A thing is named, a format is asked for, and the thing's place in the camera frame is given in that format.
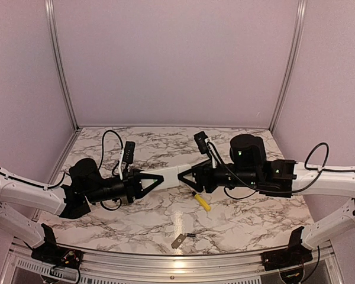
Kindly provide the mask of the white remote control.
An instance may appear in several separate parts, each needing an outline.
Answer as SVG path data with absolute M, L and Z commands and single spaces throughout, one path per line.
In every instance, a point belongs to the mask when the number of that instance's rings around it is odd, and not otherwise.
M 146 170 L 142 171 L 142 173 L 163 176 L 164 181 L 153 189 L 153 191 L 159 191 L 184 185 L 184 183 L 178 179 L 178 174 L 191 169 L 191 167 L 190 164 L 180 164 L 178 166 Z

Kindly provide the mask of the yellow handle screwdriver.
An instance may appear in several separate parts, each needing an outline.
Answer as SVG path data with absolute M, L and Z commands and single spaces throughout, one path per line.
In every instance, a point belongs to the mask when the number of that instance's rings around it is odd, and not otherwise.
M 191 194 L 196 199 L 196 201 L 200 204 L 200 206 L 203 207 L 204 210 L 206 210 L 206 212 L 209 212 L 211 210 L 210 205 L 198 193 L 191 192 Z

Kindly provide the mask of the grey battery compartment cover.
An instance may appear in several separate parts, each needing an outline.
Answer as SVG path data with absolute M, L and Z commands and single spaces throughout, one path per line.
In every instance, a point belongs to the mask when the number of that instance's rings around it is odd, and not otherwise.
M 183 243 L 183 241 L 186 239 L 185 234 L 179 234 L 176 239 L 172 242 L 171 247 L 173 249 L 177 249 L 180 247 L 180 245 Z

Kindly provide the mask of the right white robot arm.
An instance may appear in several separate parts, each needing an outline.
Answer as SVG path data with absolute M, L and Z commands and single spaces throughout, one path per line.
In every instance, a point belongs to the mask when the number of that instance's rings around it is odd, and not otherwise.
M 222 186 L 226 189 L 246 187 L 261 195 L 290 198 L 292 196 L 342 196 L 348 201 L 340 209 L 320 221 L 291 232 L 281 259 L 295 264 L 304 250 L 313 250 L 321 243 L 355 228 L 355 166 L 327 167 L 310 165 L 307 161 L 267 160 L 261 137 L 240 134 L 230 141 L 231 163 L 225 163 L 214 143 L 204 132 L 195 134 L 202 154 L 209 159 L 178 174 L 178 179 L 197 192 L 211 193 Z

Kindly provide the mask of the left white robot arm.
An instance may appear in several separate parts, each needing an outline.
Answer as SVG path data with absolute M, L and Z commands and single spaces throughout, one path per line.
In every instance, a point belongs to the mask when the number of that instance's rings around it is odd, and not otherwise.
M 78 219 L 89 213 L 89 205 L 108 200 L 132 203 L 164 181 L 162 175 L 129 170 L 104 179 L 91 158 L 69 169 L 70 185 L 54 186 L 25 180 L 0 168 L 0 201 L 30 206 L 61 218 Z

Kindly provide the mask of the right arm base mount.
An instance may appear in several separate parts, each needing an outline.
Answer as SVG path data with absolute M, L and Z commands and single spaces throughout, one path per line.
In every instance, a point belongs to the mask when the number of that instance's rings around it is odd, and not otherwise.
M 301 226 L 291 232 L 288 246 L 283 249 L 265 251 L 261 254 L 265 271 L 283 269 L 310 262 L 313 260 L 312 250 L 302 245 Z

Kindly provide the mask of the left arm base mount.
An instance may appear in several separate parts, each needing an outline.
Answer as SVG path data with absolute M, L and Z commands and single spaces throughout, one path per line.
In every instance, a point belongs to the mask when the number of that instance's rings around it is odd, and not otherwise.
M 44 243 L 32 248 L 33 259 L 52 264 L 56 267 L 68 267 L 71 269 L 80 268 L 83 252 L 73 248 L 59 246 L 53 230 L 45 224 L 41 224 L 44 230 Z

